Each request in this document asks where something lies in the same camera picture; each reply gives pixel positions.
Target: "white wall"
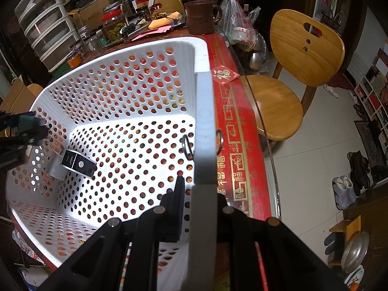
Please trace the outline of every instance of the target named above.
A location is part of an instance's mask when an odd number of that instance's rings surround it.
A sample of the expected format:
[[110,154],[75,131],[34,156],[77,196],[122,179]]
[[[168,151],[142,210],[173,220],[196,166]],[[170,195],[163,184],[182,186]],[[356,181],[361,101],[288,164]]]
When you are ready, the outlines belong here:
[[360,41],[356,51],[372,65],[377,56],[379,48],[383,49],[387,35],[379,24],[377,18],[373,15],[370,8],[367,8],[364,29],[362,30]]
[[387,35],[384,33],[379,21],[373,15],[370,8],[367,8],[360,41],[347,69],[356,82],[369,70],[379,48],[384,48],[386,39],[388,39]]

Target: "wooden shelf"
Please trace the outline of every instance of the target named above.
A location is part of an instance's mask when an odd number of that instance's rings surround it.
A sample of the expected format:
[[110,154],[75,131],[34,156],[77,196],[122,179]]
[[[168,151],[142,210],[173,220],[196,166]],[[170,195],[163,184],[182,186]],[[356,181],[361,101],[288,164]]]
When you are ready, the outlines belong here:
[[341,258],[334,258],[333,260],[328,262],[328,265],[330,266],[341,266]]
[[[342,220],[329,229],[329,232],[344,233],[345,246],[354,233],[361,232],[361,216],[354,220]],[[333,260],[328,262],[329,266],[341,266],[342,252],[340,255],[335,253]]]
[[336,233],[345,233],[346,227],[352,223],[351,220],[342,220],[341,222],[337,223],[335,226],[329,229],[329,232],[336,232]]

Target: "metal bolt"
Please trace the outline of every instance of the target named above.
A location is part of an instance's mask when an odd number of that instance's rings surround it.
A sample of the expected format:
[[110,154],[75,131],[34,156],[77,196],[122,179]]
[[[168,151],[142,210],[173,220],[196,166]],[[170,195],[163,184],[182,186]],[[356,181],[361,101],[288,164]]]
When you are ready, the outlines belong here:
[[154,213],[156,213],[157,215],[161,215],[162,213],[164,213],[166,211],[166,208],[163,207],[163,206],[156,206],[154,208]]
[[267,220],[268,224],[271,225],[271,226],[278,226],[280,224],[280,221],[279,219],[277,218],[269,218]]
[[225,206],[222,208],[222,212],[226,215],[231,215],[234,212],[234,208],[231,206]]
[[119,225],[120,219],[119,218],[111,218],[108,220],[108,225],[111,227],[115,227],[116,225]]

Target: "brown mug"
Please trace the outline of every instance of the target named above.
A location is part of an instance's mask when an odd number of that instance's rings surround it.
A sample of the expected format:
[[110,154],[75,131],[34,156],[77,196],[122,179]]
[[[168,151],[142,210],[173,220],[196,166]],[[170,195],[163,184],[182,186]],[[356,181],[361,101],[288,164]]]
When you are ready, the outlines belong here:
[[[222,18],[220,6],[213,5],[211,1],[192,1],[185,3],[187,24],[189,33],[192,35],[203,35],[214,33],[214,24]],[[213,19],[213,10],[218,10],[218,14]]]

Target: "metal ring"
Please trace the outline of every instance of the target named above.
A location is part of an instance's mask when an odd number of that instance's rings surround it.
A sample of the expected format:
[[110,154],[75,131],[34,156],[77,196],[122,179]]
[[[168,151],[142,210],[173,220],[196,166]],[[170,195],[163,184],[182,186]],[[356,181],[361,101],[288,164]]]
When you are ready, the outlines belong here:
[[218,149],[217,149],[217,155],[220,154],[221,150],[222,150],[222,147],[224,145],[224,135],[222,134],[222,131],[221,129],[217,129],[216,131],[216,137],[217,136],[220,136],[220,145],[218,146]]
[[187,135],[183,135],[182,139],[183,139],[182,149],[183,149],[183,152],[185,153],[187,160],[189,161],[194,160],[194,153],[190,147],[189,137]]

